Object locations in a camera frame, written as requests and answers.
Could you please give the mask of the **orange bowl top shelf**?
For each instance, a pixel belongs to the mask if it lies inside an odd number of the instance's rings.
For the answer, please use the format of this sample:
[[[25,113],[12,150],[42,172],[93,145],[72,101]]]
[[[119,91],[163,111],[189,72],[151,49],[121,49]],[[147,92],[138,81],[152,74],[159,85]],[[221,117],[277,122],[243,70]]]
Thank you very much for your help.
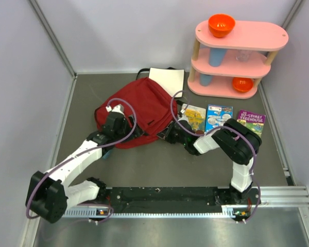
[[[235,27],[235,19],[227,14],[215,14],[208,19],[208,27],[214,37],[223,38]]]

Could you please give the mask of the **blue snap wallet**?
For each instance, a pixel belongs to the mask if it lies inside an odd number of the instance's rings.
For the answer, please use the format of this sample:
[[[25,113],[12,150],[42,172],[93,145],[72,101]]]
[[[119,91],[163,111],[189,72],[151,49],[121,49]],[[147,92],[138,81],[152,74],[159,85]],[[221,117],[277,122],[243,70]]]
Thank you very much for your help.
[[[103,156],[102,156],[102,159],[103,160],[106,160],[111,154],[111,150],[109,150],[108,152],[106,152]]]

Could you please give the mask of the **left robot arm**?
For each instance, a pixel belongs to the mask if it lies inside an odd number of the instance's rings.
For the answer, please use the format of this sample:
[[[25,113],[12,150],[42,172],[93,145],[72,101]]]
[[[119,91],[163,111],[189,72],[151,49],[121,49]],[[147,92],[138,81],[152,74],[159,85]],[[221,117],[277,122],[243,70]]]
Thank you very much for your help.
[[[68,209],[82,202],[103,203],[107,195],[101,181],[89,178],[74,186],[71,183],[115,145],[131,140],[137,120],[136,114],[126,117],[121,110],[112,110],[100,130],[89,134],[64,161],[46,172],[34,173],[25,203],[27,218],[41,217],[55,223]]]

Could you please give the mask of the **blue cup middle shelf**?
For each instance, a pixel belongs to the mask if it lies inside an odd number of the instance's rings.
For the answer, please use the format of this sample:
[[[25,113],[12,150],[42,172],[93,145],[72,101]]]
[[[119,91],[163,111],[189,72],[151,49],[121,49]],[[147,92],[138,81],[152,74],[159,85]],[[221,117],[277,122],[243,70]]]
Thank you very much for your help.
[[[210,48],[209,64],[212,67],[218,67],[221,65],[227,50],[224,48]]]

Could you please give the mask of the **clear glass cup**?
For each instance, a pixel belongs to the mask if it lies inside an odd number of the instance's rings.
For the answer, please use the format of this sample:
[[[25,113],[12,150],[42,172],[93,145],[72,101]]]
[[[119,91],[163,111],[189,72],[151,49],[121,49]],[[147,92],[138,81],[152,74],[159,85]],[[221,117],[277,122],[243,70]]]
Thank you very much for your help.
[[[235,58],[237,61],[247,62],[252,54],[251,50],[238,50]]]

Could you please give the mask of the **blue comic book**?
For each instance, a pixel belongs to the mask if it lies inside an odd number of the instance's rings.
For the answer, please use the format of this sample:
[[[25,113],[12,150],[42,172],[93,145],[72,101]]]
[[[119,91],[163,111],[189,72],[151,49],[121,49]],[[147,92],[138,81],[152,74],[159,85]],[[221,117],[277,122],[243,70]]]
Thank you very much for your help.
[[[205,115],[205,131],[208,132],[216,127],[223,126],[232,116],[233,107],[209,104]]]

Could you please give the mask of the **purple Treehouse book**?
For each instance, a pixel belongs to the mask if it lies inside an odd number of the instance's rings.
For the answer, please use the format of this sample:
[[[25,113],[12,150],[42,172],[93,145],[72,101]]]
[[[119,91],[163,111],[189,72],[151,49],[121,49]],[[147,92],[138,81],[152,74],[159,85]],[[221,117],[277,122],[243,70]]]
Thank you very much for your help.
[[[262,136],[266,115],[253,113],[246,110],[240,110],[237,116],[237,121],[246,128],[253,131],[259,137]]]

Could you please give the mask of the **orange bowl bottom shelf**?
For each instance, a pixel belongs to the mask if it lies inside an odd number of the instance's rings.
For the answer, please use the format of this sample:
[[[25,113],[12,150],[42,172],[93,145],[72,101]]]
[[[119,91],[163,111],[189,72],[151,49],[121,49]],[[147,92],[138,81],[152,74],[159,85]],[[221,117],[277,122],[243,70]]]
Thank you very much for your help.
[[[250,78],[234,77],[232,87],[240,93],[246,93],[253,88],[253,80]]]

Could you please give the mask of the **blue cup shelf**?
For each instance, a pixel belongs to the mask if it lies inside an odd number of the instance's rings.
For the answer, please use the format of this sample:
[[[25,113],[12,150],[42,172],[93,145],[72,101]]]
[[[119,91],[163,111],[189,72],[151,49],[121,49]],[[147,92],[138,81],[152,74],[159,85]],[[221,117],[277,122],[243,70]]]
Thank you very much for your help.
[[[221,65],[227,50],[224,48],[210,48],[209,64],[212,67],[218,67]]]
[[[199,74],[199,80],[202,86],[208,86],[211,83],[212,79],[212,75]]]

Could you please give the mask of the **red student backpack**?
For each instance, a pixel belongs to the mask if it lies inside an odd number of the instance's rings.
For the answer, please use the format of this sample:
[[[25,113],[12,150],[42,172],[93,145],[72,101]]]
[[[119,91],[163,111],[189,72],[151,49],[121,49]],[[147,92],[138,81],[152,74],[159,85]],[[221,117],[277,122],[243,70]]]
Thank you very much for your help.
[[[132,115],[132,110],[126,103],[117,101],[118,98],[133,107],[137,128],[141,131],[140,137],[132,137],[131,140],[116,144],[119,149],[131,149],[158,140],[157,134],[170,124],[173,120],[172,114],[177,114],[177,103],[164,88],[148,77],[137,78],[110,96],[95,110],[94,118],[99,130],[109,115],[107,105],[115,107],[121,104],[125,108],[125,115]]]

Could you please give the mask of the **pink three-tier shelf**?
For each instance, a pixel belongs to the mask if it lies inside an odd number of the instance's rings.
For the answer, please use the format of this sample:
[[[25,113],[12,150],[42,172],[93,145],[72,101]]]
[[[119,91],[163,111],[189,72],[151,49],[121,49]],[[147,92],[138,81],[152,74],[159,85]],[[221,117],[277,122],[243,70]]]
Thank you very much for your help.
[[[251,98],[288,40],[282,27],[255,21],[236,21],[227,36],[216,38],[203,21],[195,29],[188,88],[201,96]]]

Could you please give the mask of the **orange bowl shelf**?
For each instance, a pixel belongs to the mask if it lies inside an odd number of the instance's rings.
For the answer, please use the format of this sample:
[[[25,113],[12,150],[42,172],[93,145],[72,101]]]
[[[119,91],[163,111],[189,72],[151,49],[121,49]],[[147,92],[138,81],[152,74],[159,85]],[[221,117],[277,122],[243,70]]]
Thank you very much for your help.
[[[240,93],[246,93],[253,88],[253,80],[250,78],[234,77],[232,87]]]
[[[214,37],[223,38],[235,27],[235,19],[227,14],[215,14],[208,19],[208,27]]]

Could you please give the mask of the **yellow Brideshead Revisited book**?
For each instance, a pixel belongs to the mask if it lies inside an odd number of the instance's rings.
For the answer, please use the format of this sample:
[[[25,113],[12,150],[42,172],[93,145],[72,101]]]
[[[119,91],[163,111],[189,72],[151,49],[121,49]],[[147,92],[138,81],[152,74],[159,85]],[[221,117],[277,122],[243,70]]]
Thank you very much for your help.
[[[205,132],[205,108],[200,108],[189,104],[189,107],[184,115],[188,118],[188,122],[195,133],[203,134]]]

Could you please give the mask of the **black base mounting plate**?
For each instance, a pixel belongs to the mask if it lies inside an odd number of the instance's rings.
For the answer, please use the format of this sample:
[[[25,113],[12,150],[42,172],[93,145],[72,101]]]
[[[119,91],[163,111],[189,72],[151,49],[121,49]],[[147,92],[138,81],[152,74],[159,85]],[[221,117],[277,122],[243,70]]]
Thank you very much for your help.
[[[220,213],[223,205],[256,205],[258,189],[235,201],[229,187],[113,187],[101,189],[98,198],[83,205],[105,204],[115,213]]]

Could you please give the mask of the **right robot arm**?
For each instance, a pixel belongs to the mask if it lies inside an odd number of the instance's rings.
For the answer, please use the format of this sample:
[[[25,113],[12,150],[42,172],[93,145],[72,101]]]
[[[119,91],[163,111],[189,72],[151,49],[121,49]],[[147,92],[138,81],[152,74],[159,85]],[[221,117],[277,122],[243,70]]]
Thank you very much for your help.
[[[237,120],[230,118],[223,126],[207,134],[196,134],[186,117],[171,123],[157,137],[170,143],[180,143],[191,155],[202,155],[220,148],[233,162],[229,185],[230,198],[237,204],[249,197],[252,187],[254,159],[262,144],[261,138]]]

